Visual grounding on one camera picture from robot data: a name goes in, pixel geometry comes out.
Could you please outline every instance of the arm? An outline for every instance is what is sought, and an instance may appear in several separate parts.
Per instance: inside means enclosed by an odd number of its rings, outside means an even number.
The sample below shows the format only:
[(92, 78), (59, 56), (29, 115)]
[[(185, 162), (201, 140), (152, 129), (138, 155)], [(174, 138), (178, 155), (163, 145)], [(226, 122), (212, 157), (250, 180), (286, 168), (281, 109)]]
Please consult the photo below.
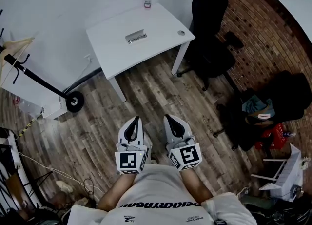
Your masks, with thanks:
[(192, 168), (182, 170), (180, 174), (185, 187), (199, 204), (213, 197)]
[(113, 187), (101, 198), (97, 205), (97, 209), (106, 212), (116, 208), (117, 203), (123, 194), (132, 186), (136, 175), (121, 175), (114, 183)]

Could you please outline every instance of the desk leg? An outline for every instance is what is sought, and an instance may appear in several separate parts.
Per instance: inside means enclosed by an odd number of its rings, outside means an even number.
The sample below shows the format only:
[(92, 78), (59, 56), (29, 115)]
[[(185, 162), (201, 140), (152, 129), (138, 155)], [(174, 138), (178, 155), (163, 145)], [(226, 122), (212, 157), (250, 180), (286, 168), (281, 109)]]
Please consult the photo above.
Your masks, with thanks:
[(109, 82), (111, 83), (114, 90), (117, 92), (117, 95), (120, 97), (120, 100), (122, 102), (126, 102), (127, 100), (126, 100), (124, 94), (122, 93), (121, 88), (119, 87), (116, 79), (113, 77), (113, 78), (109, 79)]
[(172, 70), (171, 70), (171, 73), (173, 75), (177, 73), (177, 70), (179, 69), (179, 66), (180, 66), (180, 64), (182, 62), (182, 59), (183, 59), (184, 55), (185, 55), (187, 47), (189, 47), (190, 42), (191, 41), (186, 42), (186, 43), (181, 45), (179, 53), (177, 54), (177, 57), (175, 59), (174, 66), (172, 67)]

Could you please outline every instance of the black office chair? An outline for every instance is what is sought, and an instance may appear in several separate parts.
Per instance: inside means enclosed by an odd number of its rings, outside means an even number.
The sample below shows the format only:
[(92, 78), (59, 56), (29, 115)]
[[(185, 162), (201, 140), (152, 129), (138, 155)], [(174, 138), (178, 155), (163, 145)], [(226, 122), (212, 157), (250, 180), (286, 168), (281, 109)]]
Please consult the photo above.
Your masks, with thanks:
[(196, 38), (191, 41), (185, 56), (190, 68), (179, 72), (177, 76), (181, 77), (182, 74), (194, 70), (204, 82), (203, 91), (208, 88), (208, 78), (226, 73), (235, 64), (235, 58), (226, 47), (228, 45), (235, 48), (244, 47), (232, 32), (226, 34), (224, 43), (215, 36), (221, 28), (227, 7), (228, 0), (193, 0), (192, 2), (193, 34)]

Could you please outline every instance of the white t-shirt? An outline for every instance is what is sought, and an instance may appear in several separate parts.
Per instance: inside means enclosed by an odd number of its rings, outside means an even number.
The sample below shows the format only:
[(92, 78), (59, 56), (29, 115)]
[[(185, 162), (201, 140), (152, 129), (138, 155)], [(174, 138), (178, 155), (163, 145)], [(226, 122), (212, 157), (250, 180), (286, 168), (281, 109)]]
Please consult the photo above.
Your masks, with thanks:
[(133, 186), (110, 212), (75, 205), (68, 225), (256, 225), (251, 213), (232, 193), (198, 204), (185, 188), (176, 168), (146, 164)]

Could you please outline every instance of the white desk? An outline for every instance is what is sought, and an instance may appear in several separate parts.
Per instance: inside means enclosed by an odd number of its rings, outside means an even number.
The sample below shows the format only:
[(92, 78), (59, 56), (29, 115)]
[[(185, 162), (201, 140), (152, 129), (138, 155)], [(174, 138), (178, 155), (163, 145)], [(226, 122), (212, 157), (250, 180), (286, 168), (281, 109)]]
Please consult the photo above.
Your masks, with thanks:
[[(147, 37), (128, 43), (126, 36), (142, 30)], [(115, 76), (159, 53), (181, 45), (171, 70), (175, 74), (195, 36), (159, 3), (134, 9), (105, 20), (87, 34), (105, 77), (125, 102)]]

